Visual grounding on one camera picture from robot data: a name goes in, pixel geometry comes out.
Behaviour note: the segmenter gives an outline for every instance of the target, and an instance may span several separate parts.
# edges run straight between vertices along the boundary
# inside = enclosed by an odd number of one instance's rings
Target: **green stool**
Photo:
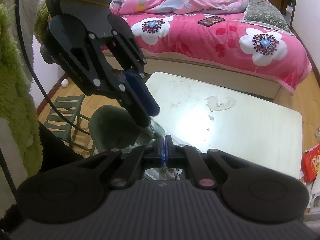
[[[57,97],[57,99],[53,104],[56,108],[65,109],[65,111],[59,110],[59,112],[72,123],[74,123],[76,120],[76,126],[79,127],[81,123],[80,117],[90,121],[89,117],[84,116],[83,114],[80,113],[81,104],[83,100],[84,100],[84,94],[81,94],[79,96],[72,96],[72,97]],[[62,125],[56,125],[56,124],[49,123],[48,121],[61,122],[61,123],[65,122],[60,116],[57,115],[57,113],[53,109],[50,110],[47,116],[47,119],[44,122],[44,126],[48,128],[56,137],[69,143],[69,146],[71,148],[73,146],[76,146],[81,149],[84,149],[85,151],[90,152],[90,156],[93,155],[93,151],[95,149],[94,144],[92,145],[92,148],[89,149],[87,147],[84,147],[80,144],[75,143],[76,135],[78,133],[77,128],[75,128],[73,135],[71,136],[72,126],[70,124],[67,123]]]

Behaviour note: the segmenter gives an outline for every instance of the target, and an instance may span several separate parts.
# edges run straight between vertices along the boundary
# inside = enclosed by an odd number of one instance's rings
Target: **wooden floor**
[[[68,80],[69,86],[66,88],[60,87],[52,97],[52,101],[54,101],[57,96],[78,96],[82,94],[81,90],[70,79]],[[319,143],[314,132],[315,129],[320,126],[320,87],[313,72],[311,72],[310,75],[298,85],[293,96],[290,96],[289,93],[283,91],[275,100],[275,103],[301,113],[303,121],[303,151],[310,149]],[[86,96],[82,103],[81,113],[91,117],[95,110],[103,105],[119,106],[115,99],[109,99],[97,95],[91,97]],[[49,110],[50,106],[47,105],[39,115],[41,123],[44,123]],[[80,126],[82,129],[88,130],[88,121],[83,120]],[[76,143],[88,148],[91,148],[92,146],[91,137],[81,132],[78,132]],[[74,147],[74,150],[84,157],[89,156],[89,153],[83,149]]]

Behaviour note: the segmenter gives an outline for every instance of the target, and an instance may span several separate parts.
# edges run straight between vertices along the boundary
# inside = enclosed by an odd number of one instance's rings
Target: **white wall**
[[[55,63],[47,64],[43,60],[40,53],[40,44],[34,36],[32,45],[34,51],[33,69],[44,90],[48,93],[65,72],[59,65]],[[33,81],[31,85],[31,95],[33,97],[36,107],[38,107],[41,101],[44,99],[44,96],[40,92],[35,81]]]
[[[320,0],[297,0],[292,27],[320,70]]]

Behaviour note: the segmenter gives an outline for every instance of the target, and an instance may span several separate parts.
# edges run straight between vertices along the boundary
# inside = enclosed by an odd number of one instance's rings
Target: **black cable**
[[[13,182],[13,179],[12,179],[11,174],[9,172],[9,168],[7,166],[7,163],[5,162],[1,148],[0,148],[0,166],[2,168],[2,171],[4,173],[5,178],[7,179],[7,182],[8,182],[10,189],[11,189],[11,192],[15,198],[17,189],[16,189],[16,186],[14,185],[14,182]]]
[[[72,127],[78,129],[80,132],[83,132],[85,134],[90,135],[89,132],[81,129],[80,127],[76,126],[75,124],[73,124],[72,122],[70,122],[65,116],[63,116],[60,111],[54,106],[54,104],[51,102],[50,98],[48,97],[47,93],[45,92],[44,88],[42,87],[38,77],[36,76],[36,73],[34,72],[31,63],[29,61],[29,57],[26,51],[26,47],[24,45],[24,41],[23,41],[23,36],[22,36],[22,29],[21,29],[21,22],[20,22],[20,11],[19,11],[19,0],[15,0],[16,6],[15,6],[15,14],[16,14],[16,23],[17,23],[17,31],[18,31],[18,38],[19,38],[19,43],[20,43],[20,47],[21,47],[21,51],[22,51],[22,55],[24,57],[24,60],[27,64],[27,67],[32,75],[32,77],[34,78],[37,86],[39,87],[41,93],[44,95],[45,100],[48,102],[48,104],[52,107],[52,109],[58,114],[59,117],[61,117],[65,122],[67,122],[68,124],[70,124]]]

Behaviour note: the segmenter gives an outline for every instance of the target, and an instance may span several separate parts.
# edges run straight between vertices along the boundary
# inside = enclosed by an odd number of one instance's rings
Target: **smartphone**
[[[201,25],[204,25],[204,26],[212,26],[214,25],[215,23],[219,23],[219,22],[223,22],[225,21],[226,19],[224,18],[221,18],[221,17],[218,17],[218,16],[212,16],[210,18],[207,18],[207,19],[203,19],[201,21],[198,21],[199,24]]]

